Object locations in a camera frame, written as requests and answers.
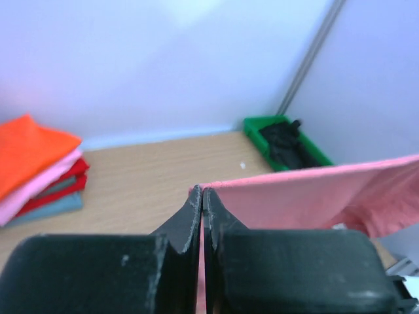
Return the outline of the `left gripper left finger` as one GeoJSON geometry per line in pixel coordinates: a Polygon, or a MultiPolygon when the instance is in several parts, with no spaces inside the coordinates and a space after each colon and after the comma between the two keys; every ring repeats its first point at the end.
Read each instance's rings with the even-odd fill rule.
{"type": "Polygon", "coordinates": [[[194,313],[202,190],[148,235],[39,234],[1,272],[2,313],[194,313]]]}

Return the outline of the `dusty pink t shirt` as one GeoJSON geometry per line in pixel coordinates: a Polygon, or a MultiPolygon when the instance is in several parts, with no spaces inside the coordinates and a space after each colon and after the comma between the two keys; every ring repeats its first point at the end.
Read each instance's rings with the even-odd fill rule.
{"type": "Polygon", "coordinates": [[[371,238],[418,222],[418,156],[283,171],[203,184],[252,228],[312,229],[338,224],[371,238]]]}

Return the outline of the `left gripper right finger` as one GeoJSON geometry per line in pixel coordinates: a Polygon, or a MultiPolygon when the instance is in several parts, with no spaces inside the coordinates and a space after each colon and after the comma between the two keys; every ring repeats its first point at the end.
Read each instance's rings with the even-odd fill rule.
{"type": "Polygon", "coordinates": [[[361,232],[251,229],[204,190],[208,313],[408,313],[405,281],[388,275],[361,232]]]}

